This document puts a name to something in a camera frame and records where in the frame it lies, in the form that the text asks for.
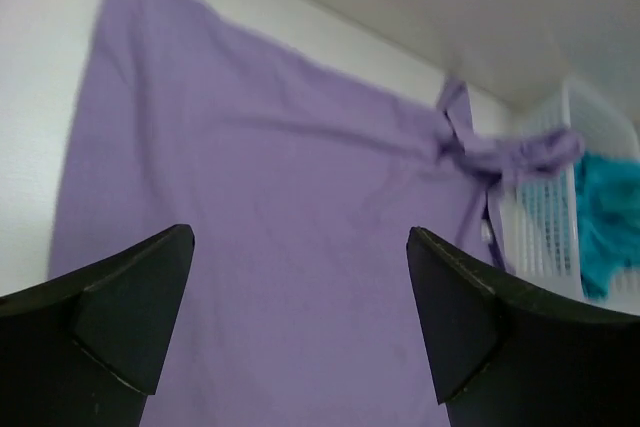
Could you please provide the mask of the lilac t shirt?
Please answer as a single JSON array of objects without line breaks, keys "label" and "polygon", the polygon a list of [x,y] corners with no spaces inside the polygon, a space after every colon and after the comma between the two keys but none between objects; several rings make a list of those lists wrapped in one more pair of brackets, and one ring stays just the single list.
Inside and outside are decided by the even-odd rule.
[{"label": "lilac t shirt", "polygon": [[505,264],[500,202],[583,146],[475,133],[198,0],[103,0],[58,198],[58,276],[177,223],[189,281],[146,426],[445,426],[409,280],[414,226]]}]

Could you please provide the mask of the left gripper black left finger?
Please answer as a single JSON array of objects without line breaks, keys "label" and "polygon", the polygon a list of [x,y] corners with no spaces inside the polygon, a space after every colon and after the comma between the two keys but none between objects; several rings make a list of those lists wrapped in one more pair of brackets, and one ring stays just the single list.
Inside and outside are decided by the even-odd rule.
[{"label": "left gripper black left finger", "polygon": [[4,426],[137,426],[155,394],[195,247],[174,225],[2,297]]}]

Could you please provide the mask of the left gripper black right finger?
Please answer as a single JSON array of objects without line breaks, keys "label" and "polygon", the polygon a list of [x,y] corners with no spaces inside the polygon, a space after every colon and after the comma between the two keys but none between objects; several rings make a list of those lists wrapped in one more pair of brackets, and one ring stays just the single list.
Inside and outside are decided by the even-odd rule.
[{"label": "left gripper black right finger", "polygon": [[635,426],[639,320],[537,287],[415,227],[411,284],[453,426]]}]

